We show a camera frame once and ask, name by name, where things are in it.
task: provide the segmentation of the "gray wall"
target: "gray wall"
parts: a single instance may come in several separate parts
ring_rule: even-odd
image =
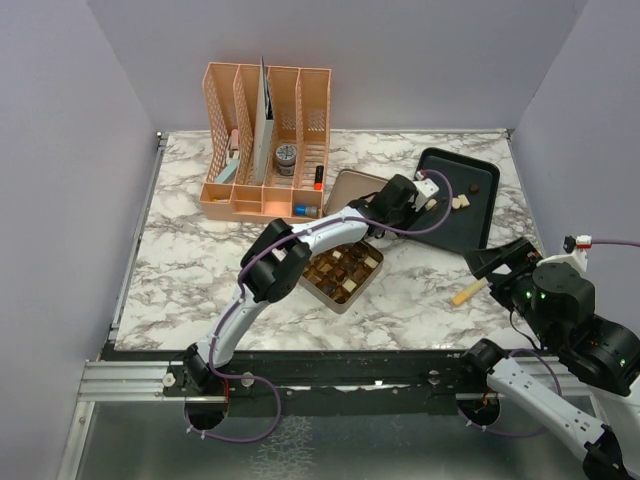
[[[51,480],[155,130],[81,0],[4,2],[0,65],[0,477]]]
[[[586,0],[88,0],[161,129],[210,61],[333,69],[334,128],[515,127]]]
[[[518,125],[514,154],[543,243],[640,240],[640,4],[590,0]],[[640,334],[640,251],[594,247],[598,311]]]

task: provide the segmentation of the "chocolate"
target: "chocolate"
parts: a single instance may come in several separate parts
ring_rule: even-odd
[[[369,267],[370,269],[372,269],[372,270],[373,270],[374,268],[376,268],[376,267],[380,264],[380,262],[378,262],[378,261],[377,261],[375,258],[373,258],[373,257],[367,257],[367,258],[365,259],[365,261],[364,261],[364,264],[365,264],[367,267]]]
[[[351,249],[349,249],[349,253],[355,258],[364,258],[367,253],[369,253],[369,249],[362,245],[361,243],[356,243]]]
[[[351,294],[347,292],[343,287],[336,288],[336,291],[331,295],[331,300],[336,302],[338,305],[344,305],[347,303],[347,300],[351,298]]]
[[[347,253],[340,259],[340,266],[351,273],[358,266],[358,261]]]
[[[333,295],[333,292],[338,287],[338,284],[336,282],[331,281],[331,279],[325,275],[320,281],[320,283],[318,283],[318,285],[316,286],[327,297],[330,297],[331,295]]]
[[[354,282],[353,280],[351,280],[350,278],[348,278],[343,284],[342,286],[344,287],[344,289],[349,292],[352,293],[356,287],[358,286],[358,284],[356,282]]]
[[[368,269],[364,265],[358,265],[358,268],[356,268],[356,271],[351,274],[350,278],[356,283],[362,283],[367,279],[367,277],[370,274],[371,274],[370,269]]]
[[[331,270],[331,268],[332,266],[329,262],[324,262],[318,267],[318,270],[320,270],[322,273],[327,273],[329,270]]]
[[[335,265],[327,275],[336,282],[342,283],[347,276],[347,272],[340,265]]]
[[[315,285],[322,280],[322,273],[316,267],[310,267],[304,272],[304,278]]]

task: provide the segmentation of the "marble tabletop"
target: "marble tabletop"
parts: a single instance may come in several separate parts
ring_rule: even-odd
[[[537,244],[506,133],[331,134],[327,188],[344,168],[411,177],[420,153],[438,147],[500,169],[489,246],[525,236]],[[229,301],[240,259],[264,225],[207,220],[198,199],[211,159],[209,132],[168,139],[121,317],[117,350],[178,350],[203,337]],[[460,255],[412,240],[374,240],[379,276],[338,315],[298,286],[267,308],[239,349],[375,350],[467,348],[488,337],[529,346],[484,289],[461,307],[451,297],[474,279]],[[530,334],[526,324],[518,326]]]

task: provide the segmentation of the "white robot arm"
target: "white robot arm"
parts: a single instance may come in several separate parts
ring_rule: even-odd
[[[364,219],[358,210],[346,207],[321,220],[295,225],[291,231],[293,234],[299,234],[297,238],[300,242],[308,245],[310,256],[313,257],[339,245],[358,242],[365,237],[369,226],[357,220],[342,221],[346,218]],[[339,222],[331,223],[331,220],[334,219]],[[329,224],[327,227],[317,228],[327,223]],[[236,287],[233,298],[222,311],[216,324],[207,336],[197,343],[199,352],[209,352],[213,343],[211,357],[213,358],[213,366],[216,368],[229,363],[242,336],[260,312],[272,303],[269,300],[256,302],[254,296],[250,292],[247,293],[249,294],[243,296],[240,287]],[[214,336],[217,338],[215,342],[212,342]]]
[[[328,217],[294,226],[274,220],[243,258],[233,298],[197,348],[190,347],[192,352],[215,368],[226,365],[256,317],[293,289],[311,257],[377,235],[382,226],[406,228],[438,191],[429,178],[411,181],[396,175],[371,201],[355,200]],[[274,245],[284,258],[278,258]]]
[[[487,386],[516,400],[560,438],[583,461],[589,478],[638,479],[640,340],[594,313],[595,287],[580,275],[590,246],[590,237],[567,237],[565,254],[542,259],[519,239],[464,256],[476,278],[487,278],[491,296],[522,316],[541,346],[589,386],[608,425],[540,385],[489,340],[481,340],[462,358],[486,375]],[[510,273],[495,273],[502,265]]]

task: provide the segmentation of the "orange marker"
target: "orange marker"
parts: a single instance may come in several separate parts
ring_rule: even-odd
[[[318,165],[316,167],[316,178],[313,182],[314,190],[322,190],[322,177],[324,176],[324,167],[322,165]]]

